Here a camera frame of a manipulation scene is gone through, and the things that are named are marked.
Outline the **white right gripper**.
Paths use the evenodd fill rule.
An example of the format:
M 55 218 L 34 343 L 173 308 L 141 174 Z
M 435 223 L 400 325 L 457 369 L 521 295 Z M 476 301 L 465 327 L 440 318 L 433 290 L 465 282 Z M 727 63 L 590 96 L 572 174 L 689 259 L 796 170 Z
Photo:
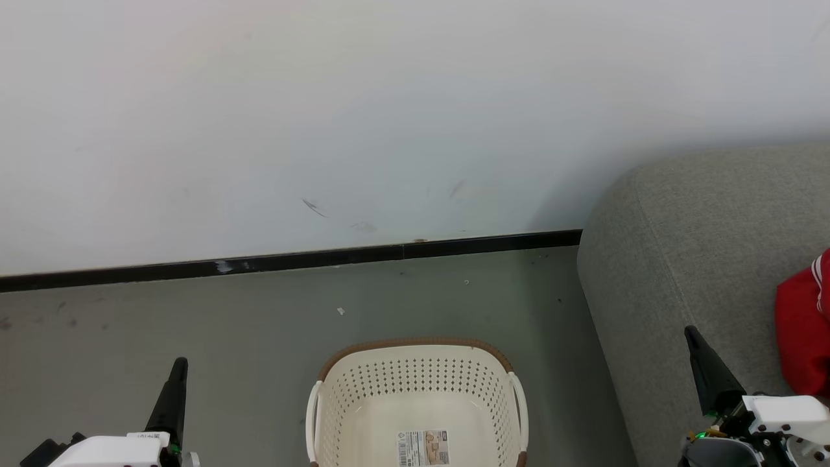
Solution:
M 828 407 L 813 396 L 745 396 L 746 391 L 696 326 L 686 326 L 694 387 L 703 416 L 725 417 L 743 402 L 760 465 L 828 465 Z

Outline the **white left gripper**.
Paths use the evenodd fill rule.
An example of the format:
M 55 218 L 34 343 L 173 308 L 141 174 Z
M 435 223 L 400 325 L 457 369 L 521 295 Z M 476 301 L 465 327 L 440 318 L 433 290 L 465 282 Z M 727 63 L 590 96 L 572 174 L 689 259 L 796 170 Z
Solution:
M 144 432 L 89 437 L 69 446 L 50 466 L 198 466 L 182 452 L 189 361 L 175 359 Z

